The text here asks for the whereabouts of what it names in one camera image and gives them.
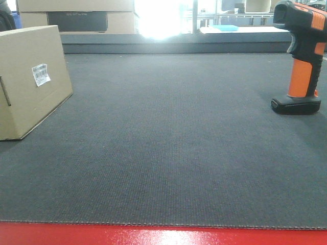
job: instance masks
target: black panel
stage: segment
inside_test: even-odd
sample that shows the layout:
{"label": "black panel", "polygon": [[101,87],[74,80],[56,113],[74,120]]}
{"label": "black panel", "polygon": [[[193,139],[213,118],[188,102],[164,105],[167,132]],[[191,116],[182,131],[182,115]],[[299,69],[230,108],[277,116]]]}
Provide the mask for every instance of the black panel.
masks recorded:
{"label": "black panel", "polygon": [[50,25],[58,25],[61,32],[105,32],[107,12],[48,12]]}

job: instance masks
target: cardboard box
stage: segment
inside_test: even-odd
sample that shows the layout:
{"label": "cardboard box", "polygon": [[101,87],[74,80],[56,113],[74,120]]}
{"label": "cardboard box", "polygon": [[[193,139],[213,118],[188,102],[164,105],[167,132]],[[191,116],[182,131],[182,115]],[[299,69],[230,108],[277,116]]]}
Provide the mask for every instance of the cardboard box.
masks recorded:
{"label": "cardboard box", "polygon": [[57,26],[0,32],[0,140],[23,139],[73,93]]}
{"label": "cardboard box", "polygon": [[269,13],[271,0],[246,0],[245,13]]}
{"label": "cardboard box", "polygon": [[[71,18],[72,23],[76,23],[72,13],[76,12],[66,12]],[[134,12],[107,12],[106,19],[103,20],[107,25],[107,30],[105,31],[88,31],[88,32],[61,32],[61,34],[96,34],[96,33],[105,33],[105,34],[138,34],[139,27],[139,17]],[[26,27],[37,27],[37,26],[47,26],[49,25],[48,14],[45,12],[21,12],[20,19],[22,26]]]}
{"label": "cardboard box", "polygon": [[134,0],[18,0],[20,12],[119,11],[134,12]]}

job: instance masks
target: dark gray mat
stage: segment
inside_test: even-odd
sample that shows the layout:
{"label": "dark gray mat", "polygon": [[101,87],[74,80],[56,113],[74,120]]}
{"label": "dark gray mat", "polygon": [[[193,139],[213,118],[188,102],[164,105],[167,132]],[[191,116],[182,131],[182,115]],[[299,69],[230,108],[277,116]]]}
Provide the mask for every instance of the dark gray mat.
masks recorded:
{"label": "dark gray mat", "polygon": [[74,95],[0,142],[1,221],[327,229],[325,67],[287,116],[290,55],[66,59]]}

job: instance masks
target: barcode label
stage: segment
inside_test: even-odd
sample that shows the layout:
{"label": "barcode label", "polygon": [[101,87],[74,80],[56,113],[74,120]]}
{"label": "barcode label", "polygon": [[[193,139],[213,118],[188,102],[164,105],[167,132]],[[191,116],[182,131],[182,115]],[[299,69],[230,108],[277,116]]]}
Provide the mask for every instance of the barcode label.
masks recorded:
{"label": "barcode label", "polygon": [[47,69],[47,64],[40,64],[32,68],[34,80],[38,87],[43,85],[44,83],[51,81]]}

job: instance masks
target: black object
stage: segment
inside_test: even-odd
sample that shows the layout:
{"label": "black object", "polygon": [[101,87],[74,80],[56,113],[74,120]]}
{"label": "black object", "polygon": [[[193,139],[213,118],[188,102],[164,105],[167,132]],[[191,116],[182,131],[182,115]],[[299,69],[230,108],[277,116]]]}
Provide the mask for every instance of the black object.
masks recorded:
{"label": "black object", "polygon": [[321,100],[318,97],[295,98],[287,95],[275,97],[271,101],[272,109],[279,114],[309,115],[320,109]]}
{"label": "black object", "polygon": [[320,107],[315,92],[327,41],[326,13],[280,1],[275,7],[273,24],[292,34],[287,52],[292,54],[294,66],[288,96],[273,98],[272,108],[277,113],[314,113]]}
{"label": "black object", "polygon": [[48,23],[61,32],[105,32],[107,12],[48,12]]}
{"label": "black object", "polygon": [[7,12],[0,10],[0,32],[16,29],[14,18]]}

